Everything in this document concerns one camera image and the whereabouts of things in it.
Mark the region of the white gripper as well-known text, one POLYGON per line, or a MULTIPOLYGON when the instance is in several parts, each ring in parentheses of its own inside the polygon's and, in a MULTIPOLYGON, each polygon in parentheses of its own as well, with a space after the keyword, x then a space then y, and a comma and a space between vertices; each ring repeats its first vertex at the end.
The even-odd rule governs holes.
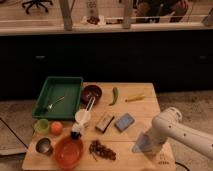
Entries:
POLYGON ((149 155, 157 155, 167 141, 167 137, 154 129, 149 129, 146 135, 148 136, 148 142, 145 152, 149 155))

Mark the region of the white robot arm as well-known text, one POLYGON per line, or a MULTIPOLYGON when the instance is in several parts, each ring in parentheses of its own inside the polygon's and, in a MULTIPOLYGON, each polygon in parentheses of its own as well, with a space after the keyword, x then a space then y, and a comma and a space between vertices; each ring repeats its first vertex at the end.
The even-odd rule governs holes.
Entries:
POLYGON ((192 129, 181 123, 182 114, 169 107, 157 114, 146 132, 151 144, 164 144, 172 138, 200 154, 213 159, 213 135, 192 129))

